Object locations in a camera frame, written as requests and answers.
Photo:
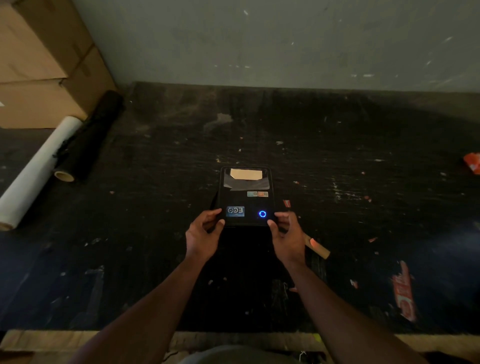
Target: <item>hand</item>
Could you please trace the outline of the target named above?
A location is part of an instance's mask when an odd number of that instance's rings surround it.
[[[210,234],[207,233],[207,230],[215,225],[215,217],[220,211],[222,211],[221,208],[204,211],[190,224],[185,233],[187,238],[186,258],[191,257],[206,263],[215,253],[218,247],[218,238],[225,226],[225,220],[219,220]]]
[[[276,212],[278,226],[273,220],[267,224],[272,232],[273,247],[276,257],[288,268],[292,264],[305,264],[305,242],[303,231],[294,212]],[[287,233],[278,231],[278,227],[287,230]]]

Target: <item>black device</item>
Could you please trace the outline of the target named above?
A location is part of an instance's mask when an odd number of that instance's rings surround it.
[[[223,167],[216,207],[225,226],[267,226],[276,220],[272,173],[267,167]]]

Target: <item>cardboard box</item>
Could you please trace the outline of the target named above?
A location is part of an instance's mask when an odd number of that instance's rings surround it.
[[[65,116],[85,120],[107,90],[116,90],[92,47],[69,78],[0,84],[0,127],[56,128]]]
[[[93,44],[71,0],[0,0],[0,83],[68,77]]]

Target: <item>work surface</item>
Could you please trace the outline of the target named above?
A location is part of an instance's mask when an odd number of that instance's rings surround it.
[[[0,130],[0,191],[48,134]],[[0,329],[104,327],[184,258],[220,168],[246,165],[271,168],[278,208],[332,252],[308,265],[354,307],[397,333],[478,334],[480,177],[461,158],[479,149],[480,124],[361,94],[137,84],[88,179],[52,179],[0,235]],[[245,236],[222,238],[179,330],[316,332],[269,232]]]

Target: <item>gray wall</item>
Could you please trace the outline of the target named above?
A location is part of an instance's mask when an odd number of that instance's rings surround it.
[[[478,0],[74,0],[117,83],[480,91]]]

